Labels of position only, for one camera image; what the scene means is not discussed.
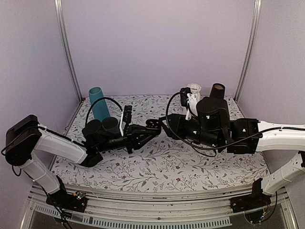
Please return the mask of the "black glossy charging case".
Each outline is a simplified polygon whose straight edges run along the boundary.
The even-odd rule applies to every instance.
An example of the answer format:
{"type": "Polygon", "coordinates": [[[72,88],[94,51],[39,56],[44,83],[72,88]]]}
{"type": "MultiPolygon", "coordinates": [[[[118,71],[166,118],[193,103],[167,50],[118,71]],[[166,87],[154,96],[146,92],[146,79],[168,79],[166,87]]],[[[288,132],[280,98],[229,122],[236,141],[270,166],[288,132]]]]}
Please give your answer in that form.
{"type": "Polygon", "coordinates": [[[147,119],[146,120],[146,128],[148,129],[160,129],[160,124],[158,119],[147,119]]]}

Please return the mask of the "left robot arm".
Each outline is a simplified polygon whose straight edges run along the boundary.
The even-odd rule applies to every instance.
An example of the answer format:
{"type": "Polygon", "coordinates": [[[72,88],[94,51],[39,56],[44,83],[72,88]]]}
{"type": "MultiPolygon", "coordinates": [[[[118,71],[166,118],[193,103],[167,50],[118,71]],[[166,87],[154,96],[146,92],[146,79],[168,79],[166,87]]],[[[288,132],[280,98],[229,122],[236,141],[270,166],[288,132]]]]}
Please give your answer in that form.
{"type": "Polygon", "coordinates": [[[102,161],[103,152],[125,148],[131,154],[162,130],[156,119],[147,120],[145,126],[132,125],[129,119],[124,127],[121,123],[115,117],[91,120],[82,130],[85,141],[79,143],[48,129],[36,116],[29,115],[7,131],[1,154],[10,165],[19,167],[52,194],[52,199],[60,207],[67,207],[71,203],[70,195],[61,189],[59,179],[34,155],[34,151],[61,156],[83,167],[94,167],[102,161]]]}

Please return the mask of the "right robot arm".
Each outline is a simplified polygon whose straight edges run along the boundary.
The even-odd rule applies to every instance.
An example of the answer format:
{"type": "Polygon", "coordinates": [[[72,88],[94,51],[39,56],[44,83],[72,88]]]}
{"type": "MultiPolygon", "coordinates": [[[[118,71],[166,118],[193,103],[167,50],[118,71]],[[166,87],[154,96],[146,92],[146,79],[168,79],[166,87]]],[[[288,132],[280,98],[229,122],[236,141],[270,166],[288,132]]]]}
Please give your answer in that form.
{"type": "Polygon", "coordinates": [[[253,118],[231,121],[228,104],[223,98],[204,97],[188,114],[168,114],[161,117],[166,134],[194,148],[233,154],[254,154],[269,150],[296,151],[290,161],[269,176],[253,183],[253,193],[246,198],[250,208],[264,202],[265,195],[274,194],[279,188],[305,173],[305,127],[284,125],[253,118]]]}

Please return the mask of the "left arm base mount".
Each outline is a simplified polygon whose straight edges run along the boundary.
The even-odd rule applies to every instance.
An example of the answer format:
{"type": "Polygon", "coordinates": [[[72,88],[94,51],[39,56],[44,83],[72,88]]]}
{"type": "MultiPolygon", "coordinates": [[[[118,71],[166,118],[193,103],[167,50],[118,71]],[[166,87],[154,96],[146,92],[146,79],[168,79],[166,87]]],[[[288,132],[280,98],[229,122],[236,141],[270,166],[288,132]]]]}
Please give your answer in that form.
{"type": "Polygon", "coordinates": [[[88,199],[86,197],[79,198],[78,196],[59,190],[53,194],[48,194],[46,203],[54,207],[84,213],[88,199]]]}

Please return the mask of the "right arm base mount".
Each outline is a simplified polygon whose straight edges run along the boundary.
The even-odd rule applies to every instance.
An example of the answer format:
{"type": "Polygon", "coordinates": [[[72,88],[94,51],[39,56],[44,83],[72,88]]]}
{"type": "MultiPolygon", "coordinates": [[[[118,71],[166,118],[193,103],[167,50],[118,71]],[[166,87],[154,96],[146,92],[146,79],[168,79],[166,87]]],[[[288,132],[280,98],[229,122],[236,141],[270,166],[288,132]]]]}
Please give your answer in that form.
{"type": "Polygon", "coordinates": [[[233,213],[252,210],[271,204],[271,196],[263,194],[262,178],[252,184],[252,192],[248,195],[230,199],[230,207],[233,213]]]}

